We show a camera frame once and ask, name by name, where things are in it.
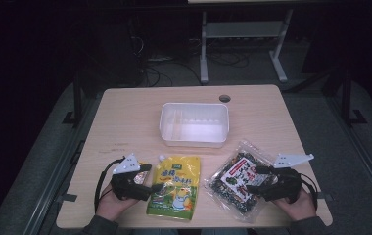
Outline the metal floor rail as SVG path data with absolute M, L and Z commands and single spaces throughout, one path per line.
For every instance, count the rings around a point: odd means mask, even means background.
M 83 98 L 79 123 L 64 123 L 73 98 L 63 97 L 54 107 L 23 166 L 27 178 L 23 185 L 32 202 L 22 235 L 39 233 L 51 206 L 69 186 L 98 106 L 98 99 Z
M 352 111 L 346 112 L 345 108 L 340 105 L 335 98 L 326 97 L 325 100 L 332 114 L 336 117 L 336 120 L 339 126 L 342 128 L 345 136 L 348 138 L 349 142 L 357 152 L 365 172 L 372 184 L 372 157 L 354 130 L 354 126 L 356 124 L 368 124 L 368 121 L 358 109 L 353 109 Z

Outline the person's right hand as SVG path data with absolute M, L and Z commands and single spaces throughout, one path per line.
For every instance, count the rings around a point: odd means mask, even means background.
M 302 188 L 298 199 L 293 203 L 288 203 L 286 199 L 278 199 L 273 202 L 281 209 L 292 221 L 304 220 L 316 217 L 316 208 L 311 196 Z

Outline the white metal desk frame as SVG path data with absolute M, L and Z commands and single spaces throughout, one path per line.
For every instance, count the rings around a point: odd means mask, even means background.
M 243 3 L 272 3 L 274 0 L 188 0 L 189 5 L 202 4 L 243 4 Z M 276 47 L 269 52 L 271 63 L 280 82 L 288 81 L 287 75 L 280 62 L 280 53 L 290 26 L 294 9 L 286 10 L 282 21 L 251 21 L 251 22 L 211 22 L 208 11 L 202 11 L 201 23 L 201 54 L 200 54 L 200 82 L 209 82 L 207 40 L 224 38 L 276 38 Z

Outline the person's left hand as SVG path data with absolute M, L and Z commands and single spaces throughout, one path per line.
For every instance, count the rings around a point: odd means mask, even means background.
M 138 203 L 135 199 L 120 200 L 108 185 L 102 192 L 95 214 L 109 221 L 117 221 L 130 207 Z

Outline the white plastic container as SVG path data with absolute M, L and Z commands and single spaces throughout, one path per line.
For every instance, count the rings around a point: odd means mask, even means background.
M 229 110 L 223 104 L 166 103 L 159 129 L 167 146 L 221 148 L 229 133 Z

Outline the clear seaweed snack packet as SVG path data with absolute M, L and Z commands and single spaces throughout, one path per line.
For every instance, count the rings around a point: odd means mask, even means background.
M 261 174 L 258 166 L 272 166 L 275 158 L 248 140 L 239 142 L 238 147 L 226 162 L 205 180 L 207 194 L 235 219 L 252 223 L 259 214 L 264 200 L 252 194 L 249 186 L 272 185 L 278 181 L 270 173 Z

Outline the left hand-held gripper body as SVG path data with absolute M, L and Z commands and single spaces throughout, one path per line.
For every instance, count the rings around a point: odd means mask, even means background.
M 134 154 L 123 157 L 113 170 L 111 185 L 119 199 L 129 198 L 147 200 L 152 193 L 150 187 L 136 184 L 134 177 L 139 172 L 140 164 Z

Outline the small gold foil packet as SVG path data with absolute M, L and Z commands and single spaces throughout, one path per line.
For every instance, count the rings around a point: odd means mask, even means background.
M 149 172 L 150 171 L 143 171 L 143 172 L 138 172 L 137 174 L 136 174 L 136 176 L 134 177 L 134 182 L 136 183 L 136 184 L 144 184 L 145 183 L 145 181 L 146 181 L 146 179 L 147 179 L 147 177 L 148 177 L 148 175 L 149 175 Z

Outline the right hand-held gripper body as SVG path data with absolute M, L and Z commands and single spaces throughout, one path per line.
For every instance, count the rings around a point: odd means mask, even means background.
M 287 198 L 290 203 L 293 203 L 298 199 L 303 185 L 313 193 L 314 187 L 294 170 L 294 166 L 308 163 L 313 159 L 312 154 L 279 154 L 271 168 L 271 173 L 277 176 L 277 182 L 267 187 L 264 199 L 275 201 Z

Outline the black metal stand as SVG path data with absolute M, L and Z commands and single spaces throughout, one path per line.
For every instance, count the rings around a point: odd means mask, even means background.
M 348 70 L 345 70 L 342 79 L 342 102 L 341 102 L 341 117 L 348 127 L 354 124 L 363 124 L 367 120 L 360 110 L 352 110 L 350 108 L 351 97 L 351 76 Z
M 73 128 L 78 127 L 82 119 L 82 94 L 79 75 L 76 74 L 72 83 L 73 91 L 73 110 L 67 112 L 63 119 L 64 124 L 71 124 Z

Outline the yellow spouted pouch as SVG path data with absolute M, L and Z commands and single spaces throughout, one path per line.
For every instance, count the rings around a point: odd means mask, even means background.
M 147 215 L 191 220 L 197 203 L 201 173 L 198 156 L 160 156 L 153 175 L 159 190 L 150 196 Z

